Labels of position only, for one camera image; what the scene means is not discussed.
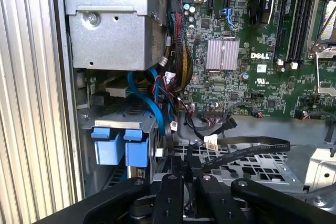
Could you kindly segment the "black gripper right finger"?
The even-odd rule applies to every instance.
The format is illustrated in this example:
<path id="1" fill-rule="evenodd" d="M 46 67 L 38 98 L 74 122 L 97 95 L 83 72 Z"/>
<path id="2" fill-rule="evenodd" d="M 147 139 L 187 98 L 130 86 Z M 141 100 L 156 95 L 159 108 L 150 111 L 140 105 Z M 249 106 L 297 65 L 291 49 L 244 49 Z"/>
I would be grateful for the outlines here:
<path id="1" fill-rule="evenodd" d="M 196 183 L 197 207 L 206 207 L 215 223 L 335 223 L 334 214 L 250 179 L 227 186 L 202 175 Z"/>

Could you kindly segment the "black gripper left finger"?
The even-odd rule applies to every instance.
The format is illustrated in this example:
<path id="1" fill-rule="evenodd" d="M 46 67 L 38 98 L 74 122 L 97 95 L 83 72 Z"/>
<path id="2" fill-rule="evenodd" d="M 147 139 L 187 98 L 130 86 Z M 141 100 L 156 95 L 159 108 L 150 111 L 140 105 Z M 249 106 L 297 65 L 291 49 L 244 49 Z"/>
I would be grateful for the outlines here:
<path id="1" fill-rule="evenodd" d="M 151 185 L 133 177 L 47 216 L 37 223 L 122 223 L 134 202 L 150 192 Z M 163 176 L 155 195 L 151 223 L 183 222 L 183 180 Z"/>

